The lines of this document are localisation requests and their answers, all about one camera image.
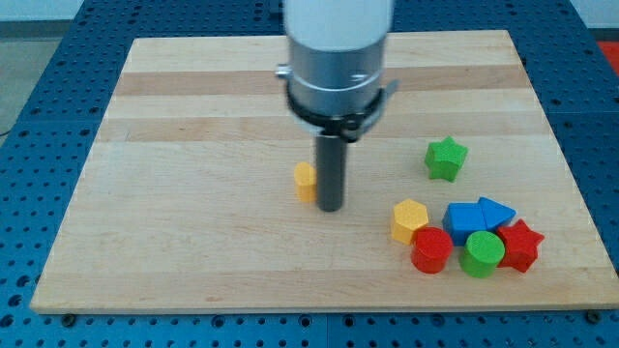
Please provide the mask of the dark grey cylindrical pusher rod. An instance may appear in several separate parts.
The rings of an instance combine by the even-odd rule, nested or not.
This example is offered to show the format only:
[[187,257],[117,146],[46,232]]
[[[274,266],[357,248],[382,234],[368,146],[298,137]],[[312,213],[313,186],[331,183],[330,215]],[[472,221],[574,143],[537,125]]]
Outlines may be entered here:
[[321,133],[315,138],[317,206],[335,212],[343,205],[347,143],[339,136]]

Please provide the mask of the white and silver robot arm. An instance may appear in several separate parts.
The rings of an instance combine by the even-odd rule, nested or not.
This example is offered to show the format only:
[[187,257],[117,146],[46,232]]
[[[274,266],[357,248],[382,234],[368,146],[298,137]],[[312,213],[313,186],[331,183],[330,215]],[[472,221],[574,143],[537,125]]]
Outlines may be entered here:
[[383,115],[398,82],[381,83],[393,0],[288,0],[283,25],[288,60],[277,68],[287,104],[315,139],[316,204],[344,201],[349,144]]

